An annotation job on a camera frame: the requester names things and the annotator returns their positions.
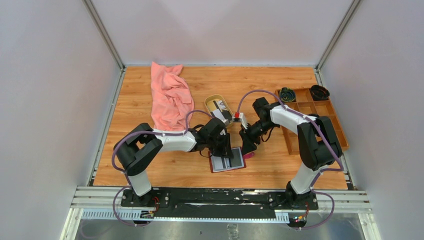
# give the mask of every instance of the pink towel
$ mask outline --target pink towel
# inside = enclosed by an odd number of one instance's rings
[[[154,128],[163,131],[186,129],[186,114],[195,109],[189,85],[179,77],[183,65],[166,67],[151,63],[151,118]]]

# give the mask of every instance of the white backdrop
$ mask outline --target white backdrop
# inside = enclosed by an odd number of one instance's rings
[[[384,240],[423,239],[423,9],[364,0],[323,69]]]
[[[81,0],[0,1],[0,239],[59,239],[118,75]]]
[[[93,0],[126,65],[315,65],[351,0]]]

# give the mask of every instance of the wooden table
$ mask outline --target wooden table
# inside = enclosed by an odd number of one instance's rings
[[[205,110],[205,98],[220,94],[233,112],[250,90],[274,92],[282,87],[307,88],[317,83],[310,67],[184,67],[180,76],[190,87],[194,109]],[[127,68],[93,185],[126,185],[124,175],[111,165],[113,146],[140,123],[154,125],[150,83],[150,67]],[[246,97],[240,111],[246,114],[249,123],[258,120],[252,103],[259,97],[275,102],[266,93],[255,92]],[[206,115],[194,113],[190,126],[205,124],[208,120]],[[239,131],[239,123],[228,128],[232,147],[242,145]],[[147,174],[154,187],[285,189],[300,164],[299,155],[288,154],[281,129],[274,129],[269,141],[259,145],[255,156],[246,160],[246,168],[211,173],[209,160],[198,152],[174,151],[159,153],[147,168]],[[326,172],[315,187],[347,189],[342,172]]]

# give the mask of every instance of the wooden tray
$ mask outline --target wooden tray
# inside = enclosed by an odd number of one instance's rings
[[[336,115],[336,111],[334,111],[333,104],[331,100],[325,101],[314,101],[312,99],[311,93],[309,92],[309,88],[300,88],[293,89],[296,94],[295,102],[287,102],[287,106],[290,108],[299,111],[303,114],[318,114],[319,116],[327,116],[331,119],[331,123],[334,127],[335,134],[337,135],[338,141],[340,142],[340,146],[342,151],[346,151],[349,149],[348,140],[346,139],[345,132],[342,129],[342,125],[340,124],[339,118]],[[280,89],[275,91],[277,96],[280,95]],[[282,128],[282,133],[284,134],[285,142],[288,148],[289,155],[297,155],[299,154],[299,140],[298,136],[288,130],[285,127]]]

